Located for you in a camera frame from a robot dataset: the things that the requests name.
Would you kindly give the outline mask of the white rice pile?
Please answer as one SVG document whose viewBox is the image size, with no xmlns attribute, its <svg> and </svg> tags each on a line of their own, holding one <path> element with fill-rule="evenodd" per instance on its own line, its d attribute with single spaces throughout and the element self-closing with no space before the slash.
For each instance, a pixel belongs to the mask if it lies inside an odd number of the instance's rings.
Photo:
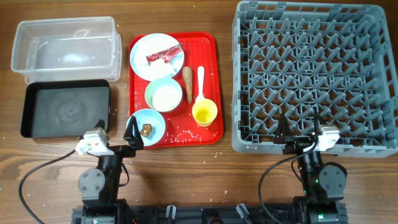
<svg viewBox="0 0 398 224">
<path fill-rule="evenodd" d="M 160 112 L 173 110 L 179 101 L 180 94 L 172 86 L 162 86 L 156 89 L 151 98 L 153 108 Z"/>
</svg>

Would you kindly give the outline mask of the red snack wrapper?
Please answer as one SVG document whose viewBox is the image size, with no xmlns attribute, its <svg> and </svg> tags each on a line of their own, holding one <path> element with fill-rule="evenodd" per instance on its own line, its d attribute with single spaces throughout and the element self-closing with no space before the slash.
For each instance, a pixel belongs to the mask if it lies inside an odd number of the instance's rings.
<svg viewBox="0 0 398 224">
<path fill-rule="evenodd" d="M 170 63 L 183 49 L 180 44 L 174 45 L 168 49 L 146 56 L 147 62 L 150 65 L 156 60 L 163 60 L 165 63 Z"/>
</svg>

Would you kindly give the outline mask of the brown food scrap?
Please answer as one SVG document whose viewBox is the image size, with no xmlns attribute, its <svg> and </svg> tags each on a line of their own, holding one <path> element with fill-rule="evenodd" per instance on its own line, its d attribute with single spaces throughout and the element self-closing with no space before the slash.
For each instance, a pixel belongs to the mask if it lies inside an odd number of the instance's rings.
<svg viewBox="0 0 398 224">
<path fill-rule="evenodd" d="M 147 138 L 152 132 L 152 125 L 151 124 L 143 124 L 142 129 L 140 130 L 140 134 Z"/>
</svg>

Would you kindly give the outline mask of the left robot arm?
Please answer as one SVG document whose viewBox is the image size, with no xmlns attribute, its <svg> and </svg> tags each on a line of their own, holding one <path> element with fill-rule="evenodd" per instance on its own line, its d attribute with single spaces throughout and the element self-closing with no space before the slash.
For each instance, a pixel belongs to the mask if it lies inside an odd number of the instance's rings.
<svg viewBox="0 0 398 224">
<path fill-rule="evenodd" d="M 125 199 L 118 199 L 123 159 L 135 157 L 144 148 L 136 118 L 131 116 L 123 139 L 126 145 L 110 146 L 109 136 L 101 119 L 96 126 L 81 136 L 75 150 L 80 155 L 91 154 L 98 158 L 93 169 L 82 173 L 78 188 L 82 193 L 82 209 L 74 209 L 72 223 L 138 223 L 138 216 Z"/>
</svg>

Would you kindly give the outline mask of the white napkin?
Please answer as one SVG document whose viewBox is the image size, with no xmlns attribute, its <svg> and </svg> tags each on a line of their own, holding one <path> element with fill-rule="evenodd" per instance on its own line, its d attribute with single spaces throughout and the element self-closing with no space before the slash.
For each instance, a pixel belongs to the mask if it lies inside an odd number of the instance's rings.
<svg viewBox="0 0 398 224">
<path fill-rule="evenodd" d="M 165 63 L 163 59 L 153 61 L 150 67 L 157 75 L 169 75 L 174 72 L 173 66 L 169 63 Z"/>
</svg>

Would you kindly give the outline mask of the large light blue plate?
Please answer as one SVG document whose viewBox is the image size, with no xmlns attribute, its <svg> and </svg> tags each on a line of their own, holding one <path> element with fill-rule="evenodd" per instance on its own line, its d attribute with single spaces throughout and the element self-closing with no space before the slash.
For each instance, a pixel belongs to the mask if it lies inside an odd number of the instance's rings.
<svg viewBox="0 0 398 224">
<path fill-rule="evenodd" d="M 147 62 L 146 56 L 168 49 L 174 45 L 180 44 L 177 39 L 167 34 L 149 34 L 140 38 L 132 47 L 130 53 L 130 64 L 135 74 L 147 81 L 153 81 L 158 78 L 175 76 L 183 67 L 185 53 L 179 53 L 171 62 L 174 72 L 169 75 L 157 75 L 154 73 Z"/>
</svg>

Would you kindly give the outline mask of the brown carrot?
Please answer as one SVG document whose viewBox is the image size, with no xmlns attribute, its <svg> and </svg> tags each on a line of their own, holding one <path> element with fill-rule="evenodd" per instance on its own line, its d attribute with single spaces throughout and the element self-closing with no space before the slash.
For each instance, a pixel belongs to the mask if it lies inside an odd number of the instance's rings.
<svg viewBox="0 0 398 224">
<path fill-rule="evenodd" d="M 185 83 L 187 101 L 188 101 L 188 103 L 192 103 L 192 100 L 193 100 L 192 69 L 190 67 L 183 67 L 182 75 L 183 75 L 183 80 L 184 80 L 184 83 Z"/>
</svg>

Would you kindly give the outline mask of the mint green bowl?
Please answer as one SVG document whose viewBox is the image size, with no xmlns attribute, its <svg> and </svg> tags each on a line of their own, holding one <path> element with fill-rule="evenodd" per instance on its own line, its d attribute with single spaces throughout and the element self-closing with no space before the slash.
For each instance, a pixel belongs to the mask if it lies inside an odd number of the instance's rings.
<svg viewBox="0 0 398 224">
<path fill-rule="evenodd" d="M 181 100 L 182 100 L 182 88 L 181 88 L 181 86 L 180 86 L 180 84 L 176 81 L 176 80 L 174 80 L 174 79 L 172 79 L 172 78 L 160 78 L 160 79 L 156 79 L 156 80 L 154 80 L 154 81 L 152 81 L 152 82 L 150 82 L 149 84 L 148 84 L 148 86 L 147 86 L 147 88 L 146 88 L 146 90 L 145 90 L 145 101 L 146 101 L 146 103 L 147 103 L 147 105 L 150 107 L 150 108 L 152 108 L 153 110 L 155 110 L 154 108 L 153 108 L 153 106 L 152 106 L 152 102 L 151 102 L 151 98 L 152 98 L 152 95 L 154 94 L 154 92 L 156 91 L 156 89 L 158 89 L 158 88 L 160 88 L 160 87 L 162 87 L 162 86 L 172 86 L 173 88 L 175 88 L 176 90 L 178 90 L 178 92 L 179 92 L 179 94 L 180 94 L 180 101 L 179 101 L 179 104 L 180 104 L 180 102 L 181 102 Z"/>
</svg>

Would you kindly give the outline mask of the small light blue bowl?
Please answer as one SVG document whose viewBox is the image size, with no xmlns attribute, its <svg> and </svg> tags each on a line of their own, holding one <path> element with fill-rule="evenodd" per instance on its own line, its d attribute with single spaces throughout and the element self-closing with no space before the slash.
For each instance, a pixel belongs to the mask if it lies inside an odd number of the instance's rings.
<svg viewBox="0 0 398 224">
<path fill-rule="evenodd" d="M 137 119 L 139 130 L 142 129 L 143 124 L 152 125 L 152 132 L 147 138 L 141 135 L 145 147 L 153 146 L 162 139 L 165 133 L 165 120 L 159 112 L 152 109 L 141 109 L 136 111 L 133 116 Z"/>
</svg>

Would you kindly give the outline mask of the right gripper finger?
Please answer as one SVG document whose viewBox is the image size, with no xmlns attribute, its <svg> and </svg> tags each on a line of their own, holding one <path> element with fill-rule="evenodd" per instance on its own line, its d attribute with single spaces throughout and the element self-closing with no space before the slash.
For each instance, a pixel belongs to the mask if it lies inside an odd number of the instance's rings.
<svg viewBox="0 0 398 224">
<path fill-rule="evenodd" d="M 285 114 L 281 114 L 278 120 L 277 132 L 274 136 L 273 143 L 275 144 L 287 144 L 294 141 L 294 135 L 289 128 L 289 124 Z"/>
<path fill-rule="evenodd" d="M 319 133 L 319 127 L 323 124 L 325 124 L 325 120 L 320 116 L 318 111 L 314 112 L 313 115 L 313 124 L 314 124 L 314 133 L 318 134 Z"/>
</svg>

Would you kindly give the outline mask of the yellow plastic cup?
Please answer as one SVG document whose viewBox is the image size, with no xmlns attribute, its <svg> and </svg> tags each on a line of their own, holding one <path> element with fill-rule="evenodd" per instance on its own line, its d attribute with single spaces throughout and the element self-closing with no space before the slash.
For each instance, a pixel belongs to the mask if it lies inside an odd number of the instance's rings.
<svg viewBox="0 0 398 224">
<path fill-rule="evenodd" d="M 217 117 L 218 108 L 215 102 L 204 99 L 194 103 L 192 115 L 200 127 L 208 127 Z"/>
</svg>

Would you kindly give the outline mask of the white plastic spoon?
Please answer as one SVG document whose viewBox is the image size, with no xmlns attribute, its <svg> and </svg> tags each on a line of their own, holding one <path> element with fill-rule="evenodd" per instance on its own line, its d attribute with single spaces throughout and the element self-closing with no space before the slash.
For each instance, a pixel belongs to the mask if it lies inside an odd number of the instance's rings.
<svg viewBox="0 0 398 224">
<path fill-rule="evenodd" d="M 203 94 L 204 77 L 205 77 L 205 68 L 203 66 L 199 66 L 197 69 L 198 95 L 195 98 L 195 102 L 205 99 L 204 94 Z"/>
</svg>

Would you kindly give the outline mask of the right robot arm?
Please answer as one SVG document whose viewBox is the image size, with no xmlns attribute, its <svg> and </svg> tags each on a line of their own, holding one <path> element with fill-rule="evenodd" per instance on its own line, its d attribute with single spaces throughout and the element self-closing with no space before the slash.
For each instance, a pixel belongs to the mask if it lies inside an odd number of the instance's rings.
<svg viewBox="0 0 398 224">
<path fill-rule="evenodd" d="M 285 115 L 281 115 L 274 142 L 285 146 L 285 154 L 295 154 L 304 195 L 293 199 L 291 223 L 347 223 L 344 199 L 347 170 L 336 162 L 322 161 L 321 152 L 331 149 L 340 138 L 334 124 L 326 124 L 318 113 L 308 136 L 295 136 Z"/>
</svg>

